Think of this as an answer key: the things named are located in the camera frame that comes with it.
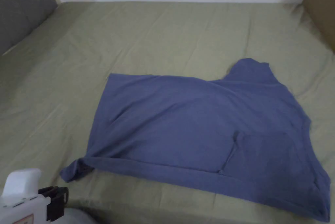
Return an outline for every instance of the t-shirt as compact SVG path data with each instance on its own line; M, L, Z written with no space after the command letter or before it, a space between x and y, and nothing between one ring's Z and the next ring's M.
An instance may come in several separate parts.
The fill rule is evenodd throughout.
M215 81L111 74L87 153L61 177L101 169L330 221L330 178L309 126L269 65L250 58Z

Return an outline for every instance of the bed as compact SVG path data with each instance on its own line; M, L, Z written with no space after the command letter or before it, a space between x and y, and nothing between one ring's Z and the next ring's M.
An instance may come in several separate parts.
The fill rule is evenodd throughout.
M110 73L215 80L246 57L269 62L297 98L312 120L316 156L334 179L334 54L301 5L87 2L59 5L0 57L0 187L15 169L40 168L40 187L67 186L69 207L100 223L316 222L98 170L71 183L59 177L86 152Z

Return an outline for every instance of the brown cardboard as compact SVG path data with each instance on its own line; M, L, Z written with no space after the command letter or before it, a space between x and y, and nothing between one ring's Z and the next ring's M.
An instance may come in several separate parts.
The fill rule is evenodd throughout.
M303 4L335 52L335 0L304 0Z

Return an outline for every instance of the black clamp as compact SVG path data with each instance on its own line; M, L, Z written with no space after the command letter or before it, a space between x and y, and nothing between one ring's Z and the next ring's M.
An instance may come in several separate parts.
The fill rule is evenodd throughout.
M64 215L64 208L69 200L69 189L67 187L45 187L39 190L39 194L51 199L50 204L46 206L47 221L55 221Z

